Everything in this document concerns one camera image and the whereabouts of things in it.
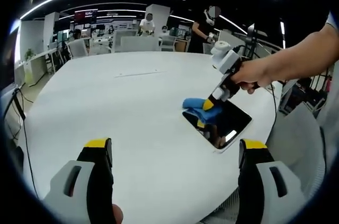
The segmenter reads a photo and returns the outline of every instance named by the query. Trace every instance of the white desk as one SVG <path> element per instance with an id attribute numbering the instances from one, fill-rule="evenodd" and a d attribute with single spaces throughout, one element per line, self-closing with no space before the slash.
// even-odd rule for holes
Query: white desk
<path id="1" fill-rule="evenodd" d="M 86 142 L 111 137 L 113 202 L 124 224 L 198 222 L 237 187 L 239 139 L 266 142 L 274 121 L 268 91 L 239 91 L 231 101 L 253 121 L 225 151 L 216 150 L 182 116 L 181 105 L 187 97 L 208 97 L 220 79 L 202 54 L 131 52 L 69 61 L 26 118 L 39 197 Z M 281 85 L 274 84 L 280 96 Z M 25 151 L 22 133 L 19 142 Z M 24 176 L 31 186 L 27 159 Z"/>

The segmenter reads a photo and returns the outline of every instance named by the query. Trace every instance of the human hand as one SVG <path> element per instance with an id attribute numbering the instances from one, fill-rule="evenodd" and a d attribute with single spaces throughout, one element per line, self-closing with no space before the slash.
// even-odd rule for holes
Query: human hand
<path id="1" fill-rule="evenodd" d="M 123 220 L 122 210 L 116 204 L 113 204 L 112 208 L 113 208 L 113 214 L 114 214 L 116 223 L 122 224 L 122 220 Z"/>
<path id="2" fill-rule="evenodd" d="M 272 83 L 268 68 L 269 61 L 266 58 L 245 61 L 242 63 L 240 70 L 231 79 L 234 83 L 239 84 L 243 90 L 253 94 L 256 86 L 255 83 L 261 87 L 266 87 Z"/>
<path id="3" fill-rule="evenodd" d="M 213 40 L 212 38 L 210 38 L 210 37 L 207 37 L 207 38 L 206 38 L 206 41 L 207 41 L 208 43 L 210 43 L 210 44 L 214 43 L 214 40 Z"/>

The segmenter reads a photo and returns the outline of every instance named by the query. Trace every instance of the white shirt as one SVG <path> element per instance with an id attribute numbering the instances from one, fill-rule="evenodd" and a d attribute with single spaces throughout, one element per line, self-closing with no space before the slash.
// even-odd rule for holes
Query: white shirt
<path id="1" fill-rule="evenodd" d="M 161 33 L 159 34 L 159 37 L 161 38 L 162 36 L 170 36 L 170 31 L 161 32 Z"/>
<path id="2" fill-rule="evenodd" d="M 153 28 L 155 28 L 153 20 L 152 21 L 147 21 L 146 19 L 142 19 L 141 20 L 140 26 L 143 26 L 144 31 L 152 31 Z"/>

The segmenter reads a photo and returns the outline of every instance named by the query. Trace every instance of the potted plant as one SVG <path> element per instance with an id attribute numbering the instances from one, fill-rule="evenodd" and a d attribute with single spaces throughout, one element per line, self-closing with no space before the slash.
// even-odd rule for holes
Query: potted plant
<path id="1" fill-rule="evenodd" d="M 34 56 L 33 50 L 29 48 L 25 53 L 25 60 L 28 61 L 33 56 Z"/>

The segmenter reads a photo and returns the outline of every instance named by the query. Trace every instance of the floor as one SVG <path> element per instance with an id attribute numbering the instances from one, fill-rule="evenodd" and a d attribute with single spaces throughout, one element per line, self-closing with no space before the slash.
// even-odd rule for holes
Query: floor
<path id="1" fill-rule="evenodd" d="M 41 92 L 41 90 L 44 88 L 44 86 L 47 84 L 47 82 L 49 81 L 49 79 L 52 77 L 52 75 L 50 74 L 45 74 L 36 85 L 33 86 L 28 86 L 27 84 L 24 84 L 21 88 L 21 91 L 23 93 L 23 107 L 24 107 L 24 112 L 27 113 L 29 111 L 29 109 L 32 106 L 32 103 L 29 102 L 28 100 L 34 102 L 39 93 Z M 19 93 L 18 95 L 18 99 L 21 103 L 21 94 Z"/>
<path id="2" fill-rule="evenodd" d="M 36 85 L 29 87 L 27 84 L 24 84 L 21 88 L 21 93 L 17 94 L 18 101 L 24 113 L 27 114 L 41 90 L 44 88 L 48 80 L 52 75 L 45 74 Z M 22 120 L 18 113 L 17 108 L 14 103 L 10 106 L 7 115 L 5 117 L 5 131 L 8 137 L 14 139 L 14 142 L 17 143 L 17 138 L 21 130 Z"/>

